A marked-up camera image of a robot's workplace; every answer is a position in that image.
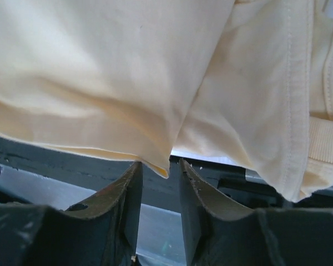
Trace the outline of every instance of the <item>cream fabric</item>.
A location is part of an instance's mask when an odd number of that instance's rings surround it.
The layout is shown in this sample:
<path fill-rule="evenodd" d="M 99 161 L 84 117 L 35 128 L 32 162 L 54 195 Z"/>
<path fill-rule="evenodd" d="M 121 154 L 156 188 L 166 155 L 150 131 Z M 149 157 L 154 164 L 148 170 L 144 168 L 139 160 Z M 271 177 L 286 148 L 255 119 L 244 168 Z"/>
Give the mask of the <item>cream fabric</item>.
<path fill-rule="evenodd" d="M 0 0 L 0 136 L 168 175 L 227 156 L 287 200 L 333 185 L 325 0 Z"/>

